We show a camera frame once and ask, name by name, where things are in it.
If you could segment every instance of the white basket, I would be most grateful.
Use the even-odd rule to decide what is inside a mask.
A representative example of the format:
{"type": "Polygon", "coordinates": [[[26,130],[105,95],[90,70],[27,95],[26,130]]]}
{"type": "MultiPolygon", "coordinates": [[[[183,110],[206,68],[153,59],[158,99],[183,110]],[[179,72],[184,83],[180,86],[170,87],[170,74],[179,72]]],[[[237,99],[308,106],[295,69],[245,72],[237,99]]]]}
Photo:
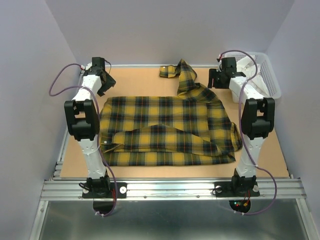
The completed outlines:
{"type": "MultiPolygon", "coordinates": [[[[270,97],[278,99],[281,97],[280,87],[275,75],[275,72],[271,66],[269,57],[262,52],[248,52],[251,56],[255,56],[254,60],[257,64],[261,65],[260,74],[263,81],[268,88],[270,97]]],[[[236,61],[244,58],[246,55],[241,52],[228,52],[225,57],[235,57],[236,61]]]]}

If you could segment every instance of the lavender wall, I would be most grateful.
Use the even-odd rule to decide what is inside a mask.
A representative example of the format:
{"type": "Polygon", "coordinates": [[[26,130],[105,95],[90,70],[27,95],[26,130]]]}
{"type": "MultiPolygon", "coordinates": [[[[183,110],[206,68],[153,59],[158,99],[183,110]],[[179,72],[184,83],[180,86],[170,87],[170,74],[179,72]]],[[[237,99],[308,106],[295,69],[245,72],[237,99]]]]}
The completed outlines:
{"type": "Polygon", "coordinates": [[[282,91],[275,127],[320,231],[320,1],[296,0],[267,50],[282,91]]]}
{"type": "MultiPolygon", "coordinates": [[[[0,20],[0,239],[26,240],[65,130],[67,96],[49,98],[48,88],[75,58],[43,0],[5,1],[0,20]]],[[[66,71],[57,89],[76,73],[66,71]]]]}
{"type": "Polygon", "coordinates": [[[294,0],[46,0],[75,58],[112,64],[213,64],[264,52],[294,0]]]}

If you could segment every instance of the cardboard surface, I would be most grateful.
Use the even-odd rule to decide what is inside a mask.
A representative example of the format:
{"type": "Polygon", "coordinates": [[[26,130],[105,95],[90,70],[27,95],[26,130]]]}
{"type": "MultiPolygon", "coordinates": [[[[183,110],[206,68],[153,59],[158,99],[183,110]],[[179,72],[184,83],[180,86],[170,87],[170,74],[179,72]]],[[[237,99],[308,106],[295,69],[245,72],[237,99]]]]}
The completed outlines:
{"type": "MultiPolygon", "coordinates": [[[[196,82],[208,84],[209,68],[194,68],[196,82]]],[[[112,77],[116,85],[105,96],[98,97],[102,109],[109,97],[117,96],[176,96],[178,78],[159,77],[159,68],[113,68],[112,77]]],[[[239,124],[238,104],[232,101],[229,89],[212,89],[222,101],[232,122],[239,124]]],[[[68,138],[64,163],[60,176],[62,178],[86,178],[87,166],[81,148],[73,137],[68,138]]],[[[200,166],[113,166],[117,178],[224,178],[231,177],[240,159],[241,150],[235,153],[236,162],[218,165],[200,166]]],[[[258,165],[269,170],[274,177],[288,177],[287,166],[273,130],[266,138],[260,151],[258,165]]],[[[268,177],[263,171],[257,171],[257,177],[268,177]]]]}

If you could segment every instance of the yellow plaid shirt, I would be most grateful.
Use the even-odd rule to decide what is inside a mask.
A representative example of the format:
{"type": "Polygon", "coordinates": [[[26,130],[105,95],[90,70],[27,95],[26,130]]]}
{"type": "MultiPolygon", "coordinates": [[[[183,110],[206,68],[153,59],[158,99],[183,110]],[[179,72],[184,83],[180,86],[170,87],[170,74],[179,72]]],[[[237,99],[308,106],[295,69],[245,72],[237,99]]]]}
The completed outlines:
{"type": "Polygon", "coordinates": [[[111,166],[212,165],[235,161],[242,147],[217,96],[182,59],[162,66],[161,77],[179,75],[177,96],[110,97],[100,122],[100,146],[111,166]]]}

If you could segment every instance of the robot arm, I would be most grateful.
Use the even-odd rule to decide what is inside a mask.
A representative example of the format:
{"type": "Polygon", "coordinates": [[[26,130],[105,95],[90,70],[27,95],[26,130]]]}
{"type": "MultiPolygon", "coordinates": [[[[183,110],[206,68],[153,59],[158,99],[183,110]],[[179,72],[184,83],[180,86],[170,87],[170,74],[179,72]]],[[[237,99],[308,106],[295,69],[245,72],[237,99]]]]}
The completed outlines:
{"type": "MultiPolygon", "coordinates": [[[[245,81],[247,79],[243,76],[233,77],[230,79],[229,89],[232,92],[233,101],[238,103],[241,100],[244,104],[241,118],[242,132],[244,133],[243,140],[257,166],[261,147],[268,133],[274,127],[273,116],[275,105],[272,98],[265,98],[249,84],[246,84],[242,99],[239,99],[240,91],[245,81]],[[264,116],[257,116],[258,110],[265,112],[264,116]]],[[[240,162],[235,169],[239,177],[252,178],[256,176],[256,166],[251,162],[247,151],[243,149],[240,162]]]]}
{"type": "Polygon", "coordinates": [[[105,59],[93,57],[85,68],[81,88],[76,96],[64,103],[68,132],[79,143],[83,152],[88,176],[83,188],[88,198],[105,197],[110,192],[110,179],[99,153],[99,117],[91,92],[104,95],[116,81],[105,70],[105,59]]]}
{"type": "Polygon", "coordinates": [[[248,191],[252,197],[260,195],[256,183],[256,166],[264,140],[274,128],[275,100],[264,97],[249,84],[245,85],[242,98],[239,99],[246,81],[246,76],[242,72],[237,72],[235,57],[222,58],[218,69],[209,70],[209,88],[230,89],[233,101],[236,103],[241,101],[244,104],[240,121],[243,144],[248,148],[248,151],[242,150],[241,159],[231,182],[217,183],[222,189],[217,192],[217,197],[243,196],[248,191]]]}

